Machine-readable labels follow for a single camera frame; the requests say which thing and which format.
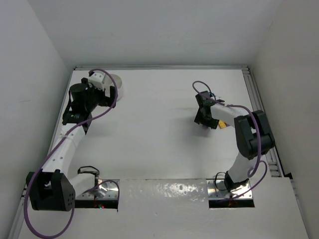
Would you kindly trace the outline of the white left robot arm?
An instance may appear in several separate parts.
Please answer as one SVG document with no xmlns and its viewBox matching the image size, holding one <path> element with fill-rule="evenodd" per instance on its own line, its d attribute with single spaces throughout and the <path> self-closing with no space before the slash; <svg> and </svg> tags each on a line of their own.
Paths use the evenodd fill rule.
<svg viewBox="0 0 319 239">
<path fill-rule="evenodd" d="M 116 97 L 109 77 L 95 72 L 69 88 L 69 100 L 62 115 L 62 127 L 49 159 L 39 173 L 30 172 L 27 185 L 29 199 L 37 211 L 70 211 L 78 196 L 93 188 L 97 173 L 78 172 L 68 176 L 76 148 L 87 134 L 92 112 L 97 106 L 110 108 Z"/>
</svg>

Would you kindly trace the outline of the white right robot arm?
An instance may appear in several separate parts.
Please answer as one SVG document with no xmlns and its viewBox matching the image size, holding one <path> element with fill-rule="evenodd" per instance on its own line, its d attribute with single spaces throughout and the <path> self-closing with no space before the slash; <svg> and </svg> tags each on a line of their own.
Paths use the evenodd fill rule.
<svg viewBox="0 0 319 239">
<path fill-rule="evenodd" d="M 238 155 L 223 182 L 225 190 L 230 192 L 257 172 L 262 156 L 275 146 L 267 116 L 261 110 L 252 112 L 245 106 L 216 100 L 208 91 L 198 93 L 195 98 L 199 106 L 195 123 L 216 129 L 223 121 L 235 129 Z"/>
</svg>

